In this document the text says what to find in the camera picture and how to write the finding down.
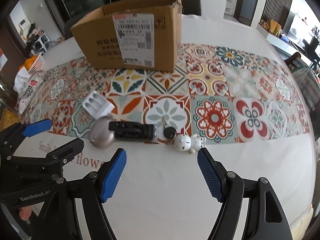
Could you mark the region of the person's left hand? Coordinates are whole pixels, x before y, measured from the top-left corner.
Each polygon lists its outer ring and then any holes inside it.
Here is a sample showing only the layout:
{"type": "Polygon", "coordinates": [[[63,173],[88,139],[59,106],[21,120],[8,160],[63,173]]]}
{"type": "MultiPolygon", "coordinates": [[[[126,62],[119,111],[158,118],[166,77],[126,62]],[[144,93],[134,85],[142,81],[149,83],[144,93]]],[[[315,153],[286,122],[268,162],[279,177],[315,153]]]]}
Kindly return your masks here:
{"type": "Polygon", "coordinates": [[[19,209],[20,219],[23,221],[27,221],[32,214],[32,209],[30,206],[22,207],[19,209]]]}

